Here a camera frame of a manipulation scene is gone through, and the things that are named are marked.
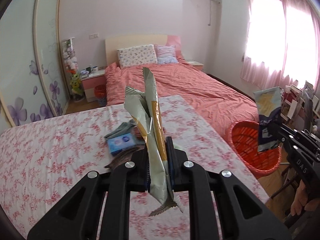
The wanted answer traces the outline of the right human hand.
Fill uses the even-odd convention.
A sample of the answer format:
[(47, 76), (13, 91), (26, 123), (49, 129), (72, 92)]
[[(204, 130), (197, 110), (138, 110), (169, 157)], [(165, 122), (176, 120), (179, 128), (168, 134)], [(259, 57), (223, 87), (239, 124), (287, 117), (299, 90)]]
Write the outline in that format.
[(291, 205), (290, 213), (292, 216), (300, 215), (302, 210), (315, 211), (319, 206), (319, 198), (308, 200), (306, 185), (300, 181), (299, 187), (296, 191), (294, 201)]

